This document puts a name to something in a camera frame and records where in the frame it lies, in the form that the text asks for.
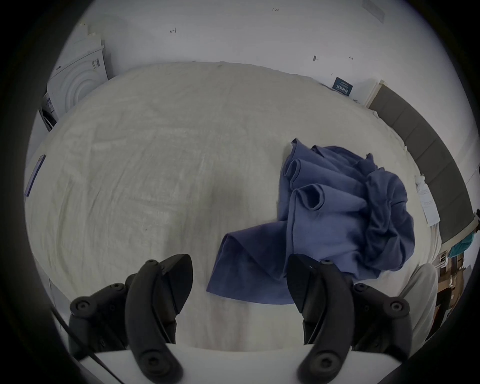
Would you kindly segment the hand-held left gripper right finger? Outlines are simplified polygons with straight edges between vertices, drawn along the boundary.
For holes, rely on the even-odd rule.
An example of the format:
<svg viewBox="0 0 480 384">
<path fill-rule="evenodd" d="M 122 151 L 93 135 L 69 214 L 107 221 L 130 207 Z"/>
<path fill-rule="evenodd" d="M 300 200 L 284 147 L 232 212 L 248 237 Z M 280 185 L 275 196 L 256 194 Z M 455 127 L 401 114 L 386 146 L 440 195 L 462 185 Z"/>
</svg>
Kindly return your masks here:
<svg viewBox="0 0 480 384">
<path fill-rule="evenodd" d="M 303 316 L 304 345 L 311 351 L 297 369 L 304 384 L 326 384 L 350 351 L 405 362 L 412 347 L 410 305 L 364 283 L 354 284 L 329 260 L 292 254 L 286 265 L 291 298 Z"/>
</svg>

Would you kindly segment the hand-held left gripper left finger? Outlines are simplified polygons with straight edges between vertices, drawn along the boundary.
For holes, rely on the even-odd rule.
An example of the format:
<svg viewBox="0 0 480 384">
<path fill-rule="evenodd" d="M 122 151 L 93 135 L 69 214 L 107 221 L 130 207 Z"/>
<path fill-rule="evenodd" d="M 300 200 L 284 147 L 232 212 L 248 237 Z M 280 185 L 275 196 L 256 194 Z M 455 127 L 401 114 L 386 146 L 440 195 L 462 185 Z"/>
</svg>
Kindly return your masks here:
<svg viewBox="0 0 480 384">
<path fill-rule="evenodd" d="M 176 343 L 176 317 L 193 286 L 190 255 L 148 260 L 125 283 L 114 283 L 70 306 L 69 352 L 78 361 L 129 349 L 153 383 L 178 383 L 183 368 L 167 344 Z"/>
</svg>

